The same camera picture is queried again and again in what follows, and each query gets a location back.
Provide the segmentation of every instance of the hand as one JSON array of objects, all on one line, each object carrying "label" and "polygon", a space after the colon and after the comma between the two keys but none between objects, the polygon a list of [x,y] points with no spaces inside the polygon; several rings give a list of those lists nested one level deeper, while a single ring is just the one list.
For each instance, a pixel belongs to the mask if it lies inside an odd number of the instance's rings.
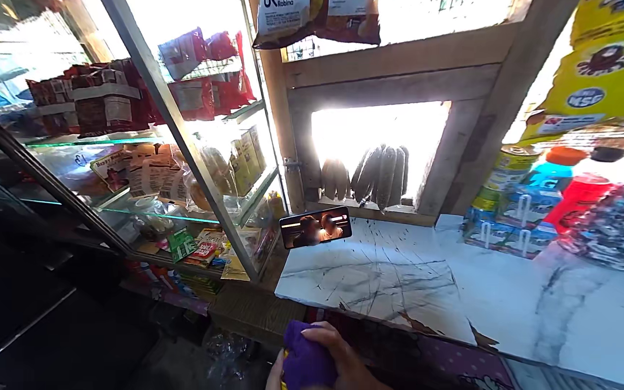
[{"label": "hand", "polygon": [[273,363],[269,378],[266,380],[266,390],[281,390],[281,377],[283,375],[283,349],[278,352],[276,362]]},{"label": "hand", "polygon": [[391,390],[372,376],[368,368],[361,362],[350,345],[343,340],[336,328],[326,321],[316,322],[321,328],[311,328],[302,331],[302,336],[310,341],[317,341],[329,350],[336,363],[338,379],[336,390],[367,389]]}]

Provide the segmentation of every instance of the video on phone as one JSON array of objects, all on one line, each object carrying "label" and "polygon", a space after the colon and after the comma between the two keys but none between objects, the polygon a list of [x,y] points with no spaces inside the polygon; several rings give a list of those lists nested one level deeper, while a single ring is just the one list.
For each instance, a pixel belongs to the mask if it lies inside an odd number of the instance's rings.
[{"label": "video on phone", "polygon": [[317,245],[353,234],[345,206],[282,218],[280,224],[286,249]]}]

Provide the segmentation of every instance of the purple cloth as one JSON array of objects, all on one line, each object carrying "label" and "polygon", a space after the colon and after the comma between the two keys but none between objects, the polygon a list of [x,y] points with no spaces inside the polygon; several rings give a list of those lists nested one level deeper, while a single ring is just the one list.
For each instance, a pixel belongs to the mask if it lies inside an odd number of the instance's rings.
[{"label": "purple cloth", "polygon": [[305,339],[300,332],[309,328],[320,328],[300,321],[291,321],[283,340],[288,357],[283,360],[283,381],[289,390],[300,390],[307,386],[334,388],[336,366],[326,348],[315,341]]}]

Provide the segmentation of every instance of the glass display case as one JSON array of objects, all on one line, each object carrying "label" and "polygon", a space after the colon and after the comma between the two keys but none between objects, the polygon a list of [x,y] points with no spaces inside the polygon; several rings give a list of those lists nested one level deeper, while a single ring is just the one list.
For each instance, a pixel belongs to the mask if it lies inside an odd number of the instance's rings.
[{"label": "glass display case", "polygon": [[263,96],[240,0],[0,0],[1,187],[130,259],[257,281],[288,212]]}]

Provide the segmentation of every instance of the red bottle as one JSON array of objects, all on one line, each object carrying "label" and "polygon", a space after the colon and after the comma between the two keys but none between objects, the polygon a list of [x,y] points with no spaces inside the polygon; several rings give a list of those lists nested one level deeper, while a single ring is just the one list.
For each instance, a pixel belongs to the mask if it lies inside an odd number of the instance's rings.
[{"label": "red bottle", "polygon": [[[624,150],[599,146],[594,149],[591,159],[599,163],[613,163],[624,156]],[[602,165],[595,165],[602,170]],[[615,184],[598,173],[576,175],[565,191],[562,201],[552,209],[543,222],[555,226],[558,234],[567,232],[593,205],[615,187]]]}]

